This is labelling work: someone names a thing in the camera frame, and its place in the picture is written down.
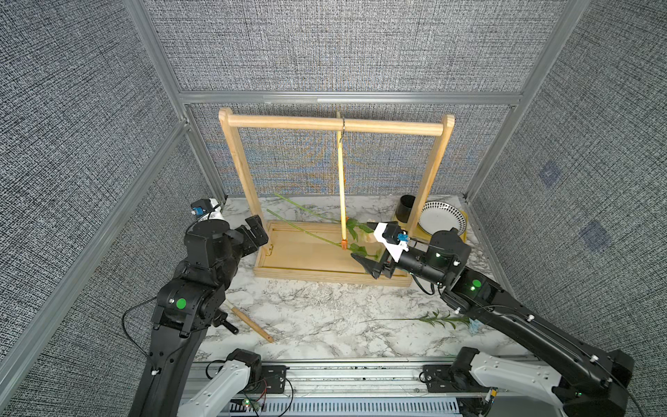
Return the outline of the yellow plastic clip hanger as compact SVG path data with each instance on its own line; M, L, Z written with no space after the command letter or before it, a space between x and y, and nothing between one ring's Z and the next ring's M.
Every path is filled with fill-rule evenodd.
M340 119L342 122L341 130L336 132L337 166L338 166L339 197L340 197L341 240L347 240L347 210L346 210L346 198L345 198L345 173L344 173L343 146L342 146L345 121L342 115L340 114L340 111L336 111L336 117Z

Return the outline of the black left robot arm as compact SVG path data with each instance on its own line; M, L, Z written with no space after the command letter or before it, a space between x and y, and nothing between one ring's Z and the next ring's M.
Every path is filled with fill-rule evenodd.
M235 229L220 219L194 223L184 236L187 256L157 293L147 361L131 416L175 416L208 328L219 314L243 257L269 242L254 215Z

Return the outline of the white rose with stem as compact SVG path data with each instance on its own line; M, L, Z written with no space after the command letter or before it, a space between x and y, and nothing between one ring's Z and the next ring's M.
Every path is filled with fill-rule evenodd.
M322 236L318 236L317 234L314 234L311 231L306 230L306 229L298 226L295 222L291 222L291 221L287 220L286 218L284 218L281 215L279 215L278 213L270 210L269 208L267 209L267 212L269 212L270 215L279 219L281 222L284 222L284 223L288 224L291 228L296 229L297 231L300 231L300 232L306 234L307 236L311 236L312 238L323 241L325 243L329 243L329 244L331 244L331 245L333 245L337 248L341 248L340 243L333 242L333 241L328 240L327 238L322 237ZM375 253L372 255L370 252L367 251L367 248L365 246L352 242L352 243L348 243L347 251L350 251L354 254L362 255L364 257L369 257L369 258L372 258L375 261L378 261L378 260L380 260L380 257L382 256L382 253L383 253L384 249L380 248L380 246L377 246Z

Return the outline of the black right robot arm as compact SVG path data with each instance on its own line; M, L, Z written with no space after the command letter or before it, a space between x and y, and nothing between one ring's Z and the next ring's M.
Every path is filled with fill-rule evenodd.
M606 352L568 335L496 281L467 267L472 249L457 229L434 233L425 250L410 246L410 237L397 222L370 222L363 229L384 247L378 261L352 255L373 278L391 277L400 269L428 281L455 313L500 331L541 361L512 361L464 347L444 372L427 370L432 390L504 389L543 401L567 416L625 415L633 400L628 386L634 360L620 350Z

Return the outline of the green leafy sprig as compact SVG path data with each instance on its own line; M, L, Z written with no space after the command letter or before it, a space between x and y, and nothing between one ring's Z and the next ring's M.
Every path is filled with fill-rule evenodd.
M428 324L432 327L441 326L442 328L451 328L457 330L459 327L471 328L472 320L464 316L453 316L449 312L441 314L439 310L434 310L427 312L423 316L414 317L414 318L383 318L383 319L371 319L371 321L416 321L424 324Z

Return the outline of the peach rose with stem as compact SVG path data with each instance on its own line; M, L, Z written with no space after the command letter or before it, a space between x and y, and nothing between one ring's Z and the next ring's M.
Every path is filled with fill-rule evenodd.
M322 212L321 210L318 210L317 208L311 208L307 205L297 203L295 200L280 195L278 193L274 193L275 197L278 197L279 199L291 204L295 208L298 208L301 211L304 211L308 213L309 215L315 216L321 220L325 220L328 222L334 222L338 223L341 226L341 241L346 242L346 243L359 243L359 242L365 242L365 243L371 243L373 241L373 238L371 238L372 231L370 227L362 225L359 220L357 220L354 217L350 217L347 214L347 210L345 208L342 208L340 210L340 215L337 217L334 217L333 215L328 215Z

